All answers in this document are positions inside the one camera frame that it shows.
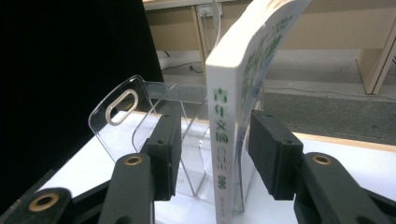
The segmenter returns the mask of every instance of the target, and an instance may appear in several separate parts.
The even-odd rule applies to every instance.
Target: gray carpet
[[[396,102],[265,93],[263,108],[292,132],[396,146]]]

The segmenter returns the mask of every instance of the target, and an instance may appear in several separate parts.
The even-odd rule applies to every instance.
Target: book cover
[[[250,111],[279,46],[310,0],[254,0],[205,62],[218,224],[232,222],[243,198],[241,153]]]

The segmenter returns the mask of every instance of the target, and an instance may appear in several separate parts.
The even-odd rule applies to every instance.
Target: white book
[[[250,111],[260,97],[265,73],[309,3],[252,1],[205,62],[218,224],[232,222],[233,201],[243,197],[241,188],[235,187],[242,179],[238,160],[245,152]]]

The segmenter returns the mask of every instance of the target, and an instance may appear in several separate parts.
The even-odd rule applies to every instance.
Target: gray floor
[[[159,51],[165,82],[205,84],[198,51]],[[396,146],[396,65],[378,95],[364,91],[356,50],[280,50],[264,109],[293,132]]]

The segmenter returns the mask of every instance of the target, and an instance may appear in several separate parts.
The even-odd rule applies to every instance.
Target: power outlet
[[[221,3],[218,3],[220,15],[222,15]],[[198,6],[199,16],[200,17],[212,17],[213,16],[213,8],[212,4],[202,4]]]

